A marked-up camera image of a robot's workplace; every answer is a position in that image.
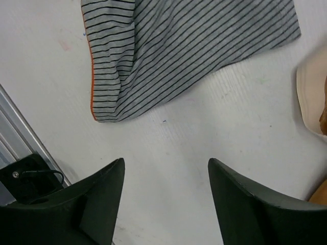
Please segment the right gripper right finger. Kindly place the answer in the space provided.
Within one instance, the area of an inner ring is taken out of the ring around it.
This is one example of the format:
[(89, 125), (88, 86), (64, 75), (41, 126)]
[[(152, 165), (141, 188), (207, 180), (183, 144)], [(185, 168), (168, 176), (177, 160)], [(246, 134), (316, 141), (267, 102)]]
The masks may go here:
[(224, 244), (326, 244), (326, 206), (270, 189), (221, 161), (208, 161)]

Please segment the grey striped underwear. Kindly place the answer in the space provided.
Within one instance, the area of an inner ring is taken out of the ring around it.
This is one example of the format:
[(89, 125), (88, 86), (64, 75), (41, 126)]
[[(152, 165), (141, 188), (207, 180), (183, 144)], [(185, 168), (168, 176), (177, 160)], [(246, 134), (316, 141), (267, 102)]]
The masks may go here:
[(100, 123), (134, 119), (301, 36), (293, 1), (82, 1), (81, 12)]

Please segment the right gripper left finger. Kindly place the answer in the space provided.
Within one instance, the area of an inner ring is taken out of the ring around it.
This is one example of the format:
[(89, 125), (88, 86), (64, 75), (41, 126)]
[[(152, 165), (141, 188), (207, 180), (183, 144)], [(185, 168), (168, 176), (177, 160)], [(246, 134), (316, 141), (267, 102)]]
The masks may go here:
[(1, 207), (1, 244), (112, 244), (125, 161), (27, 204)]

